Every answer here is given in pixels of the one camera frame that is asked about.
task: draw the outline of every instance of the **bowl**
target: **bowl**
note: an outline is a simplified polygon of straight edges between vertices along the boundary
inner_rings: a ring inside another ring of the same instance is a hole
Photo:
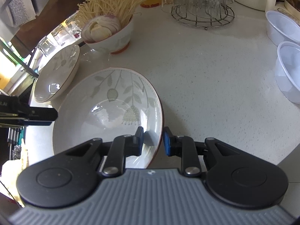
[[[85,43],[90,48],[98,52],[118,54],[129,46],[129,41],[133,31],[133,24],[133,19],[131,19],[128,25],[105,40],[92,43],[85,41]]]
[[[69,45],[49,60],[41,70],[34,88],[37,102],[54,100],[66,90],[78,70],[79,53],[79,46]]]
[[[300,27],[296,22],[277,11],[268,11],[265,16],[268,20],[267,35],[276,46],[283,41],[300,45]]]
[[[293,42],[282,42],[277,48],[275,78],[286,98],[300,104],[300,46]]]
[[[93,138],[104,142],[144,128],[142,154],[126,158],[126,168],[146,168],[162,140],[164,116],[150,82],[136,71],[107,68],[79,82],[66,96],[53,128],[58,154]]]

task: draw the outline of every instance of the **metal wire rack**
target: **metal wire rack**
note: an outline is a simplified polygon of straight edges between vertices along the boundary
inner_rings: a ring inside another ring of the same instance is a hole
[[[185,14],[179,13],[179,6],[172,7],[171,15],[178,22],[185,25],[207,28],[220,27],[231,23],[235,17],[234,11],[231,7],[226,5],[226,0],[222,0],[220,4],[220,17],[214,18],[208,13],[204,14],[205,17],[196,16],[189,12]]]

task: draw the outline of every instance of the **gray textured panel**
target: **gray textured panel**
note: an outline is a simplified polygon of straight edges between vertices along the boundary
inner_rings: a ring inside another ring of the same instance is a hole
[[[13,215],[15,225],[280,225],[294,218],[281,207],[247,211],[213,198],[202,182],[177,169],[127,169],[105,179],[94,195],[73,207],[26,207]]]

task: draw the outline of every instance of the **bowl base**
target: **bowl base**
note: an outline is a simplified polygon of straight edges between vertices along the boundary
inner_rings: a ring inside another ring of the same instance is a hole
[[[119,53],[125,51],[125,50],[128,48],[129,43],[130,43],[130,42],[128,42],[128,44],[127,44],[125,47],[123,47],[121,50],[118,50],[118,51],[116,51],[116,52],[111,52],[111,54],[119,54]]]

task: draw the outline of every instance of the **white countertop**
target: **white countertop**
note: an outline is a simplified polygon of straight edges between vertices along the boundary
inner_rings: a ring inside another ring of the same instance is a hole
[[[221,28],[183,25],[160,8],[139,9],[130,46],[118,55],[100,55],[83,46],[70,87],[92,72],[126,67],[144,75],[162,101],[165,126],[195,141],[215,137],[274,164],[300,142],[300,109],[280,92],[274,66],[277,47],[266,34],[265,13],[238,3],[236,18]],[[50,103],[32,106],[48,107]],[[53,155],[52,129],[27,127],[30,163]],[[177,167],[160,148],[151,167]]]

